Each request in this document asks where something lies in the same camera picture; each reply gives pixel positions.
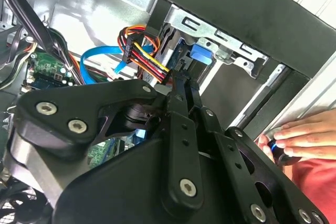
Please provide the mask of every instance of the hand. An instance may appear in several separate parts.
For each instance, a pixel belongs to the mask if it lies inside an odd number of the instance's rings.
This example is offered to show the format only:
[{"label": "hand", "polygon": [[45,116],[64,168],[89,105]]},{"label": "hand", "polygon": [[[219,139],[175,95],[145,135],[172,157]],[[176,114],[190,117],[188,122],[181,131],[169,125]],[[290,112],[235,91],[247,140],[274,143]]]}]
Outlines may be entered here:
[{"label": "hand", "polygon": [[258,139],[258,146],[275,163],[271,148],[267,145],[268,142],[268,138],[261,135]]},{"label": "hand", "polygon": [[336,110],[287,123],[274,138],[289,156],[336,159]]}]

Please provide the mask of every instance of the person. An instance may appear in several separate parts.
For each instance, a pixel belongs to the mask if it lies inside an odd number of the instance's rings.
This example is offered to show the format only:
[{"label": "person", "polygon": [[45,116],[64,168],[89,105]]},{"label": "person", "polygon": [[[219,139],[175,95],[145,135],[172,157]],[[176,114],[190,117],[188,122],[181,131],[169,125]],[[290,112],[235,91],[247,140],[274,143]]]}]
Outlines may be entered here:
[{"label": "person", "polygon": [[[302,157],[286,175],[336,223],[336,110],[325,111],[290,122],[275,133],[279,148],[290,156]],[[258,146],[274,162],[268,139],[261,135]]]}]

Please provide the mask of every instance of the silver screw head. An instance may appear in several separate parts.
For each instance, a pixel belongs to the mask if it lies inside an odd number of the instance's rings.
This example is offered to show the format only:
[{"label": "silver screw head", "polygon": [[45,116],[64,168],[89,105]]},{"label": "silver screw head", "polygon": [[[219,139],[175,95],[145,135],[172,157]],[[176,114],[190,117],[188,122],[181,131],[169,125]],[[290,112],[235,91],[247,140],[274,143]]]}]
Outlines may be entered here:
[{"label": "silver screw head", "polygon": [[299,209],[299,215],[301,218],[305,221],[305,223],[311,223],[311,218],[309,215],[306,213],[306,211]]},{"label": "silver screw head", "polygon": [[181,191],[189,197],[194,197],[196,195],[196,186],[189,179],[183,178],[180,181],[180,189]]},{"label": "silver screw head", "polygon": [[312,212],[312,214],[319,224],[324,224],[322,218],[316,212]]},{"label": "silver screw head", "polygon": [[34,42],[34,38],[32,36],[27,36],[26,37],[26,42],[33,43]]},{"label": "silver screw head", "polygon": [[148,88],[148,87],[146,87],[146,86],[143,86],[143,87],[142,87],[142,89],[143,89],[144,91],[148,92],[148,93],[150,93],[150,92],[151,92],[151,89],[150,89],[150,88]]},{"label": "silver screw head", "polygon": [[251,205],[251,212],[252,212],[253,216],[256,217],[256,219],[259,220],[260,222],[265,222],[266,221],[266,215],[265,215],[264,211],[257,204],[252,204]]},{"label": "silver screw head", "polygon": [[36,110],[43,115],[53,115],[57,112],[57,107],[51,102],[40,102],[36,105]]},{"label": "silver screw head", "polygon": [[243,134],[239,130],[237,130],[237,129],[235,129],[235,133],[237,134],[237,136],[240,136],[240,137],[243,136]]},{"label": "silver screw head", "polygon": [[68,123],[68,127],[69,127],[69,130],[77,134],[84,133],[88,128],[85,122],[83,122],[82,120],[78,120],[78,119],[71,120]]},{"label": "silver screw head", "polygon": [[205,111],[209,116],[214,116],[214,113],[211,110],[206,110]]}]

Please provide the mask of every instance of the black cable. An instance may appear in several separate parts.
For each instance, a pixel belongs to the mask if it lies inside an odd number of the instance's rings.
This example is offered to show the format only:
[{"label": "black cable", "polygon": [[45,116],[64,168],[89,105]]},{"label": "black cable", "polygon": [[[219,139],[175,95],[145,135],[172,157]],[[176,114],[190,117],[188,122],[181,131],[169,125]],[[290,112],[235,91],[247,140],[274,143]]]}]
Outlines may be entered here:
[{"label": "black cable", "polygon": [[78,71],[78,69],[74,66],[74,62],[70,57],[67,43],[63,37],[63,35],[55,30],[50,29],[50,33],[54,39],[54,45],[57,50],[56,54],[53,54],[57,59],[59,59],[72,73],[72,76],[76,82],[76,84],[84,84],[84,80]]},{"label": "black cable", "polygon": [[13,42],[11,45],[11,50],[9,52],[9,57],[7,60],[7,64],[11,63],[14,59],[15,56],[17,55],[17,50],[19,48],[19,44],[20,44],[20,39],[21,39],[21,35],[23,33],[23,26],[20,26],[19,29],[16,31],[14,38],[13,38]]},{"label": "black cable", "polygon": [[44,24],[26,0],[5,0],[27,32],[48,53],[52,53],[54,42]]},{"label": "black cable", "polygon": [[7,76],[7,78],[5,80],[3,80],[1,83],[0,83],[0,90],[2,88],[4,88],[7,84],[9,84],[12,79],[15,77],[15,74],[19,71],[19,64],[20,64],[20,61],[28,54],[29,52],[26,52],[26,53],[22,53],[20,55],[17,56],[17,58],[15,59],[15,62],[14,62],[14,66],[12,68],[12,71],[10,72],[10,74]]}]

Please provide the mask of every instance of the cable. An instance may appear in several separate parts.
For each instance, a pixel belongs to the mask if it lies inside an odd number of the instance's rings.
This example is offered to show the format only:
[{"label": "cable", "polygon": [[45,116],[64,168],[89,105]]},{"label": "cable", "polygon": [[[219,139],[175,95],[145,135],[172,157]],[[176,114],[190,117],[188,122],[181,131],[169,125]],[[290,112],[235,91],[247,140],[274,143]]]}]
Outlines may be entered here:
[{"label": "cable", "polygon": [[11,50],[9,52],[9,57],[7,60],[7,64],[11,63],[15,59],[15,56],[17,55],[17,50],[20,44],[20,39],[21,39],[23,30],[24,30],[23,26],[20,26],[14,35],[13,42],[11,45]]},{"label": "cable", "polygon": [[37,48],[37,43],[34,43],[30,50],[24,54],[19,54],[14,62],[14,66],[10,74],[7,76],[7,78],[0,83],[0,90],[5,89],[9,85],[11,85],[16,77],[19,75],[20,70],[22,66],[24,65],[25,61],[30,57],[30,55],[36,50]]},{"label": "cable", "polygon": [[44,24],[41,22],[27,0],[5,0],[11,11],[33,36],[34,40],[48,53],[52,53],[54,42]]},{"label": "cable", "polygon": [[142,65],[141,63],[139,63],[135,59],[131,58],[131,61],[134,62],[135,64],[137,64],[140,68],[144,69],[147,73],[149,73],[152,77],[154,77],[159,83],[162,82],[162,80],[160,80],[156,75],[154,75],[146,66]]},{"label": "cable", "polygon": [[56,53],[54,53],[53,56],[59,59],[65,65],[65,67],[71,72],[72,77],[75,80],[76,84],[78,85],[84,84],[85,82],[80,74],[80,69],[79,67],[77,67],[78,63],[73,58],[73,56],[70,55],[67,43],[63,35],[59,31],[52,28],[50,29],[50,32],[54,39],[55,42],[54,45],[56,48]]},{"label": "cable", "polygon": [[166,72],[169,72],[169,69],[166,68],[165,66],[163,66],[161,63],[159,63],[157,60],[155,60],[153,57],[151,57],[149,54],[147,54],[142,47],[140,47],[140,45],[137,42],[133,43],[140,51],[141,53],[149,60],[151,60],[153,63],[157,64],[158,66],[160,66],[161,69],[163,69]]},{"label": "cable", "polygon": [[139,55],[137,52],[133,52],[133,54],[135,55],[135,58],[137,60],[140,60],[141,63],[143,63],[146,67],[148,67],[151,72],[155,73],[157,76],[161,77],[162,79],[164,79],[164,75],[162,73],[160,73],[158,70],[156,70],[155,66],[151,66],[149,61],[146,61],[143,57],[141,57],[141,55]]},{"label": "cable", "polygon": [[[152,52],[153,47],[152,46],[147,46],[144,47],[144,50]],[[95,80],[93,80],[90,77],[90,74],[87,72],[84,61],[88,59],[91,56],[94,55],[104,55],[104,54],[121,54],[122,51],[119,47],[111,47],[111,46],[101,46],[101,47],[95,47],[87,50],[82,57],[80,58],[80,63],[79,63],[79,68],[80,68],[80,73],[81,76],[84,80],[85,84],[94,84],[96,83]]]}]

